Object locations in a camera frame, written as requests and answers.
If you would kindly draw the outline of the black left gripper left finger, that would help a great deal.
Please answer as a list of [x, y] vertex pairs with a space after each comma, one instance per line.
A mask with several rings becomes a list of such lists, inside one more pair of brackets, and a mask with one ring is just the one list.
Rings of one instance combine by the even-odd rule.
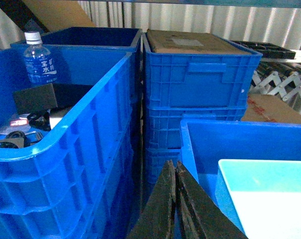
[[166, 161], [153, 191], [128, 239], [174, 238], [176, 176], [171, 160]]

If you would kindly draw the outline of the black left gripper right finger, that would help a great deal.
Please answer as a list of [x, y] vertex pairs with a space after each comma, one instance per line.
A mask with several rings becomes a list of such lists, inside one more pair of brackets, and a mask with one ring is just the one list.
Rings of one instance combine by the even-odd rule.
[[247, 236], [218, 208], [188, 169], [176, 167], [176, 203], [183, 239], [245, 239]]

